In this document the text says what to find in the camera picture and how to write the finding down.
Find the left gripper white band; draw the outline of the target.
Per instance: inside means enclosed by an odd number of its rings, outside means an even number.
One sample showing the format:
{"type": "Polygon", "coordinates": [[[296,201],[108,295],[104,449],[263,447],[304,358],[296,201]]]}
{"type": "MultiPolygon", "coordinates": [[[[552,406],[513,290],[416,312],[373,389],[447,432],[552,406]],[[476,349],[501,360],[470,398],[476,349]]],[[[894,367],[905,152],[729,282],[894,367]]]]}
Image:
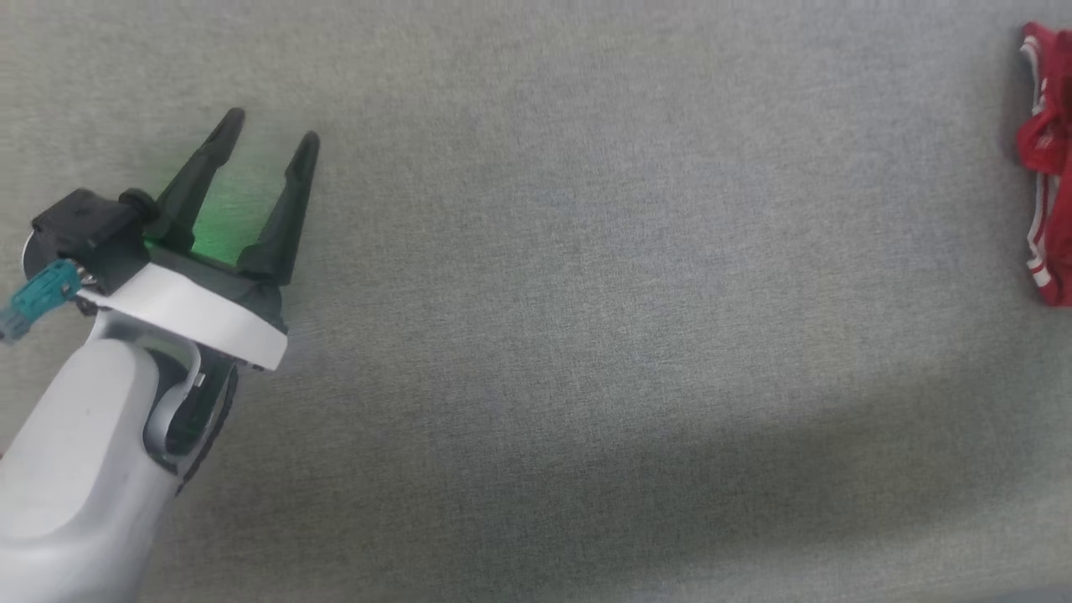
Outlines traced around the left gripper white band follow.
{"type": "Polygon", "coordinates": [[[306,227],[318,134],[306,132],[299,142],[285,170],[281,195],[257,241],[240,253],[238,271],[210,258],[180,255],[193,248],[204,198],[217,171],[229,161],[244,122],[242,108],[226,111],[158,195],[157,221],[146,227],[146,237],[155,244],[149,249],[149,263],[110,294],[83,289],[80,298],[245,365],[276,370],[288,344],[282,286],[291,285],[306,227]]]}

